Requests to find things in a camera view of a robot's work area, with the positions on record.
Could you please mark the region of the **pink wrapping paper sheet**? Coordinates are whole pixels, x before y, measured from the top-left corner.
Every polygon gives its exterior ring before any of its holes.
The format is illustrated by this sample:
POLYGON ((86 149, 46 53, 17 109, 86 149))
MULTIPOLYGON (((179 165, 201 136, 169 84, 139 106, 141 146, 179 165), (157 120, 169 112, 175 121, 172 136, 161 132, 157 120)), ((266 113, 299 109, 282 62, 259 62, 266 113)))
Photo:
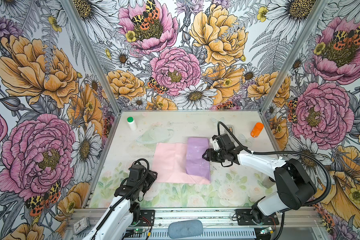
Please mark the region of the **pink wrapping paper sheet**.
POLYGON ((210 163, 203 159, 209 149, 207 138, 188 138, 187 143, 158 143, 153 171, 159 183, 209 185, 210 163))

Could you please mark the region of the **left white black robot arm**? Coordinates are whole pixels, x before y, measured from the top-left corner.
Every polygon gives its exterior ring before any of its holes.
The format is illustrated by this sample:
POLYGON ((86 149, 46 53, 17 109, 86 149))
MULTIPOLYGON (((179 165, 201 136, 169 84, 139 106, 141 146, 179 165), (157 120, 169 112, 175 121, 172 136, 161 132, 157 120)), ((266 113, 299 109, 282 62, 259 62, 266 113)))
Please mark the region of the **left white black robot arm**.
POLYGON ((147 239, 153 223, 141 214, 140 194, 145 194, 157 179, 158 173, 150 170, 146 159, 134 161, 125 178, 114 193, 114 198, 95 227, 84 237, 85 240, 123 240, 133 235, 127 231, 130 226, 143 222, 148 225, 147 239))

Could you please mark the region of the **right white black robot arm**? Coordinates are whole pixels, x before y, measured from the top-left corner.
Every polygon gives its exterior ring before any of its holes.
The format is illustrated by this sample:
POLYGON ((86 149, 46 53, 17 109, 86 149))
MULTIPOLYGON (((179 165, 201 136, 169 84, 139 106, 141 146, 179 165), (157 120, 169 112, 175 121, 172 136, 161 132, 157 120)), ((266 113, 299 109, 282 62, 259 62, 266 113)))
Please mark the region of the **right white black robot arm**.
POLYGON ((273 180, 277 191, 258 200, 249 214, 256 224, 264 224, 268 217, 282 210, 298 210, 315 195, 317 188, 301 163, 295 159, 271 158, 266 155, 247 151, 245 147, 235 146, 227 134, 213 136, 212 148, 207 149, 202 158, 208 162, 228 161, 250 167, 273 180))

